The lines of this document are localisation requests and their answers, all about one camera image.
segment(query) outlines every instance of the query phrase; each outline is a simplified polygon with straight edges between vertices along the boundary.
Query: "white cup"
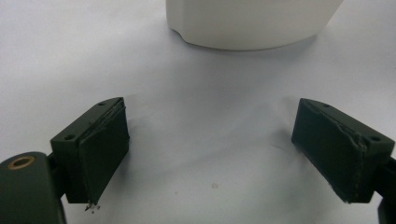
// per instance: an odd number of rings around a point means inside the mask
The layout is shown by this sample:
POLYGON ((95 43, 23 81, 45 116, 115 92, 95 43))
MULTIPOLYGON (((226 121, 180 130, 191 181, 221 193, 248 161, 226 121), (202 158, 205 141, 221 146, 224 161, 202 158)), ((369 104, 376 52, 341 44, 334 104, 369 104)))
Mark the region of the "white cup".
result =
POLYGON ((166 0, 168 25, 194 45, 270 49, 320 32, 343 0, 166 0))

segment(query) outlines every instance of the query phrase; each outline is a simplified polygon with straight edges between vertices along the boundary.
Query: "screw hole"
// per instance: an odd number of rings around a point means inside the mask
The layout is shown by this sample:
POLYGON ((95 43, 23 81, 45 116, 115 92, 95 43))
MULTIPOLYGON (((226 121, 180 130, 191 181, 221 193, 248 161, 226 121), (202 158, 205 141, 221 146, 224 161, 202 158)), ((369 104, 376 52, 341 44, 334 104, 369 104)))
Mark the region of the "screw hole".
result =
POLYGON ((64 140, 68 141, 68 140, 72 140, 75 136, 73 134, 69 134, 67 135, 64 140))
POLYGON ((8 165, 9 170, 19 170, 24 168, 35 161, 33 156, 19 157, 8 165))
POLYGON ((371 138, 371 140, 373 140, 373 141, 375 141, 375 142, 381 141, 381 139, 380 139, 379 137, 372 136, 372 137, 370 137, 370 138, 371 138))

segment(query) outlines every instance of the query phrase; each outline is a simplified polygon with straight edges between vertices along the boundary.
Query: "dark mount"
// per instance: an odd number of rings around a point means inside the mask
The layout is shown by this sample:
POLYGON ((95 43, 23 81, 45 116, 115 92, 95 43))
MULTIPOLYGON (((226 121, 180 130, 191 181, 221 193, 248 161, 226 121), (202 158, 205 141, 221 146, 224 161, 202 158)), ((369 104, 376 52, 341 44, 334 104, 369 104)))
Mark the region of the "dark mount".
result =
POLYGON ((64 224, 60 198, 97 204, 129 150, 123 98, 94 105, 50 140, 0 164, 0 223, 64 224))
POLYGON ((347 203, 383 201, 381 224, 396 223, 395 142, 336 108, 301 99, 291 141, 347 203))

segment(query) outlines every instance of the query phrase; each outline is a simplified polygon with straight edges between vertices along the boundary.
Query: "white background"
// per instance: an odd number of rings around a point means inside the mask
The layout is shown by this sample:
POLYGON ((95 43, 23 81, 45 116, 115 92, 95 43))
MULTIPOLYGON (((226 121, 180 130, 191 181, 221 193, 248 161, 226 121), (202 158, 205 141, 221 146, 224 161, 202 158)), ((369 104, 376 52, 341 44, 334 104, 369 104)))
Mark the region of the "white background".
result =
POLYGON ((377 223, 380 197, 344 204, 290 134, 304 97, 396 139, 395 11, 346 0, 315 37, 233 52, 186 44, 163 0, 3 0, 0 159, 123 96, 130 153, 100 210, 63 198, 69 224, 377 223))

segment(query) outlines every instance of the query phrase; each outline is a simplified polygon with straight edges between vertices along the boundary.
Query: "brass insert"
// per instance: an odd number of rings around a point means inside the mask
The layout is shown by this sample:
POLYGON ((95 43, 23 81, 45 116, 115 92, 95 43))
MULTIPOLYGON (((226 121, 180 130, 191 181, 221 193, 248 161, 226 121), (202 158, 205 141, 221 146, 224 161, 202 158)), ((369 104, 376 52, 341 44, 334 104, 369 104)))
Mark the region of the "brass insert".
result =
POLYGON ((26 166, 32 164, 34 161, 35 161, 35 157, 33 157, 33 156, 19 157, 8 164, 8 169, 9 170, 19 170, 19 169, 25 168, 26 166))

